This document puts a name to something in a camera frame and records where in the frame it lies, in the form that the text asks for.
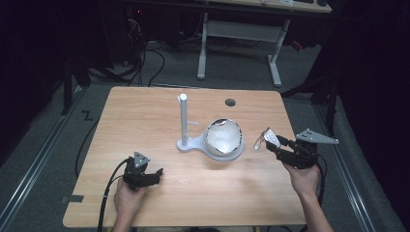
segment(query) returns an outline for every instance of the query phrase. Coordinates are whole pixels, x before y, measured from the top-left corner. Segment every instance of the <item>white desk frame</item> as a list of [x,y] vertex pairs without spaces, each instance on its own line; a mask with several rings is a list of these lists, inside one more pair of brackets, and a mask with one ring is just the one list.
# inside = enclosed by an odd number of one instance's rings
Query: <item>white desk frame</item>
[[276,43],[272,55],[268,55],[268,63],[271,68],[272,79],[276,87],[281,86],[278,73],[277,59],[280,48],[286,36],[290,20],[286,19],[281,27],[262,26],[226,21],[208,20],[208,14],[204,14],[202,29],[202,47],[199,55],[198,79],[205,78],[206,70],[206,41],[208,36],[243,39],[252,41],[263,41]]

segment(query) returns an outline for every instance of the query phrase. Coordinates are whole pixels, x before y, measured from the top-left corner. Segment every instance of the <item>black circular hole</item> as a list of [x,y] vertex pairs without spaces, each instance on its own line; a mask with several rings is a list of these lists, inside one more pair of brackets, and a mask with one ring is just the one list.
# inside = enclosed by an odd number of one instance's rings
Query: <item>black circular hole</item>
[[236,104],[236,102],[235,102],[235,100],[233,100],[233,99],[227,99],[227,100],[225,100],[225,104],[227,105],[227,106],[235,106],[235,104]]

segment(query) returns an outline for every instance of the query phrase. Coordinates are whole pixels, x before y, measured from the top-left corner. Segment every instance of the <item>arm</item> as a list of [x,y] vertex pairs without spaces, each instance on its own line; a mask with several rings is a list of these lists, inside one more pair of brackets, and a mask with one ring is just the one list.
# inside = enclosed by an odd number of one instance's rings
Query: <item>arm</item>
[[283,166],[289,172],[292,187],[301,200],[308,230],[316,232],[334,231],[316,197],[316,188],[320,176],[319,168],[314,165],[307,169],[296,169],[285,163]]
[[130,190],[123,178],[118,180],[117,192],[114,195],[117,219],[113,227],[114,232],[129,232],[131,223],[142,204],[147,188],[138,191]]

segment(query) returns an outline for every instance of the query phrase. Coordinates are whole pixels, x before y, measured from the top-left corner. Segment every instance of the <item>desk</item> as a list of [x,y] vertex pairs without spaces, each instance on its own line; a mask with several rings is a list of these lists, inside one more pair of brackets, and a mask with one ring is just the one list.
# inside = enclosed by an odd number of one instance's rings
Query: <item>desk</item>
[[[261,8],[276,8],[289,11],[302,11],[310,13],[330,13],[332,8],[329,5],[325,7],[319,6],[316,1],[314,3],[302,3],[294,2],[293,5],[287,5],[281,3],[279,0],[266,0],[263,5],[260,0],[210,0],[216,3],[226,4],[239,4],[250,7]],[[254,40],[275,43],[276,46],[272,51],[272,54],[268,56],[268,64],[271,70],[272,79],[274,85],[281,86],[281,81],[278,73],[277,59],[280,48],[283,44],[284,37],[286,36],[287,28],[290,20],[286,19],[282,26],[262,26],[252,25],[236,22],[225,22],[218,20],[208,20],[208,14],[204,14],[203,26],[202,26],[202,46],[199,55],[198,64],[198,79],[205,78],[206,71],[206,42],[208,36],[226,37],[232,39],[242,40]]]
[[[218,118],[238,123],[244,152],[234,161],[217,162],[196,151],[181,153],[180,106],[188,95],[189,136]],[[226,99],[236,101],[225,105]],[[103,192],[115,167],[133,151],[151,159],[147,173],[163,167],[159,185],[149,187],[133,226],[275,225],[306,223],[289,174],[275,154],[256,138],[267,127],[294,139],[280,94],[273,91],[132,88],[111,90],[73,195],[64,216],[68,227],[97,227]],[[104,226],[116,218],[111,186]]]

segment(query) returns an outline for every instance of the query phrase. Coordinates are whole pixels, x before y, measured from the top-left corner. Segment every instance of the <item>bowl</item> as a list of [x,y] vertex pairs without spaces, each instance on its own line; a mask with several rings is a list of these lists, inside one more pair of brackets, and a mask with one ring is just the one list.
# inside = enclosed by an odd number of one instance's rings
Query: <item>bowl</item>
[[215,156],[228,157],[241,146],[241,128],[231,119],[217,119],[204,132],[205,145]]

